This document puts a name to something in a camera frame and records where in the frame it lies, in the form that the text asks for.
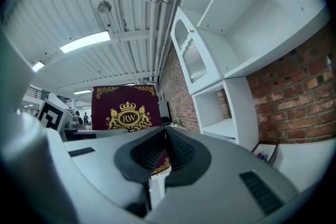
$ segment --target gold lion emblem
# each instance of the gold lion emblem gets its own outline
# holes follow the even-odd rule
[[[106,118],[108,129],[127,128],[130,132],[149,128],[153,125],[150,113],[145,111],[145,106],[141,106],[137,111],[136,104],[126,102],[120,105],[120,112],[111,109],[111,117]]]

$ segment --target brick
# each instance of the brick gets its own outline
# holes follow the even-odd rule
[[[258,79],[256,77],[254,77],[253,74],[247,76],[246,79],[247,79],[247,82],[248,82],[248,85],[250,86],[250,88],[259,85]]]
[[[335,108],[336,106],[336,97],[332,97],[327,100],[315,103],[308,107],[308,115],[319,113],[328,109]]]
[[[286,132],[260,132],[260,139],[287,139]]]
[[[259,130],[261,131],[275,131],[276,125],[274,123],[260,123]]]
[[[273,114],[273,115],[270,115],[270,122],[273,122],[273,121],[282,121],[282,120],[285,120],[286,119],[286,114],[285,112],[281,112],[281,113],[276,113],[276,114]]]
[[[321,57],[319,60],[308,65],[309,72],[311,75],[316,75],[327,68],[327,58],[326,56]]]
[[[332,74],[331,68],[328,68],[325,72],[322,73],[322,75],[323,75],[323,80],[325,82],[332,80],[334,77]]]
[[[282,92],[278,91],[278,92],[272,92],[272,93],[270,93],[268,95],[265,95],[263,97],[255,97],[254,102],[255,102],[256,105],[260,105],[260,104],[266,104],[266,103],[270,103],[270,102],[279,101],[283,98],[284,98],[284,96],[283,96]]]
[[[274,107],[272,104],[270,105],[260,105],[257,107],[257,112],[260,114],[268,114],[274,111]]]
[[[325,134],[330,134],[334,133],[336,131],[336,122],[331,122],[322,126],[318,126],[315,128],[312,128],[307,131],[307,136],[312,137],[312,136],[320,136],[320,135],[325,135]]]
[[[330,83],[320,89],[317,89],[315,90],[315,98],[317,100],[321,100],[321,99],[324,99],[326,97],[329,97],[331,96],[333,93],[334,93],[334,90],[333,90],[333,84]]]
[[[318,81],[317,81],[317,77],[309,79],[305,82],[305,86],[307,90],[316,88],[319,85]]]
[[[271,79],[275,79],[276,78],[276,74],[274,71],[271,71],[271,72],[267,72],[267,73],[264,73],[262,74],[261,76],[258,77],[258,81],[260,83],[263,83],[263,82],[266,82],[266,81],[269,81]]]
[[[287,135],[288,135],[288,139],[304,138],[306,137],[306,132],[304,130],[294,130],[294,131],[288,131]]]
[[[298,70],[298,66],[293,61],[288,62],[286,65],[280,65],[276,70],[278,78],[288,76]]]
[[[272,88],[273,90],[278,90],[278,89],[282,89],[284,87],[296,84],[300,81],[302,81],[305,78],[309,77],[309,73],[306,72],[304,69],[300,69],[296,72],[294,72],[293,74],[288,74],[285,77],[274,81],[272,83]]]
[[[306,93],[306,94],[300,95],[299,97],[295,97],[290,100],[281,101],[275,105],[275,108],[276,110],[291,109],[297,106],[308,104],[312,100],[313,100],[313,95],[311,93]]]
[[[286,98],[288,98],[288,97],[292,97],[292,96],[295,96],[295,95],[302,94],[303,93],[303,87],[302,87],[302,84],[296,84],[295,86],[288,87],[288,88],[284,89],[283,92],[284,92],[283,93],[284,96]]]
[[[268,115],[257,114],[257,117],[258,117],[258,122],[268,122],[269,121]]]
[[[309,118],[303,118],[299,120],[294,121],[287,121],[287,122],[279,122],[277,124],[278,130],[293,130],[293,129],[299,129],[299,128],[305,128],[315,125],[315,117],[309,117]]]
[[[287,117],[289,120],[299,119],[306,116],[306,108],[293,109],[287,111]]]
[[[302,52],[298,58],[298,63],[300,65],[304,65],[307,64],[309,62],[311,62],[314,58],[316,58],[318,55],[318,50],[317,48],[313,47],[310,48],[304,52]]]
[[[323,124],[327,122],[331,122],[335,119],[335,111],[330,111],[327,113],[317,115],[316,123]]]
[[[272,86],[270,83],[264,83],[263,85],[259,85],[251,88],[251,93],[253,96],[262,96],[272,91]]]

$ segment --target ceiling light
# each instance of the ceiling light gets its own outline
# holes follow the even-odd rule
[[[39,61],[36,65],[32,67],[33,71],[36,72],[37,70],[41,69],[44,66],[44,63]]]
[[[103,42],[111,40],[109,32],[104,31],[100,33],[96,33],[87,37],[82,37],[80,39],[77,39],[75,41],[72,41],[62,47],[60,49],[66,54],[67,52],[70,52],[72,50],[79,49],[81,47],[85,47],[87,45],[92,45],[95,43]]]
[[[83,91],[79,91],[79,92],[74,92],[73,94],[82,94],[82,93],[88,93],[88,92],[92,92],[91,90],[83,90]]]

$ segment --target corrugated ceiling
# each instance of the corrugated ceiling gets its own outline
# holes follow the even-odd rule
[[[102,1],[111,3],[111,12],[98,12]],[[67,96],[97,85],[142,83],[150,68],[150,5],[150,0],[19,0],[5,18],[5,31],[32,65],[39,60],[46,64],[37,78],[56,88],[57,94]],[[156,25],[159,16],[158,8]],[[114,42],[69,56],[59,49],[103,30]]]

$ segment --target maroon banner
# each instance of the maroon banner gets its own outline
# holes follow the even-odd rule
[[[154,86],[93,87],[91,111],[93,130],[163,125]]]

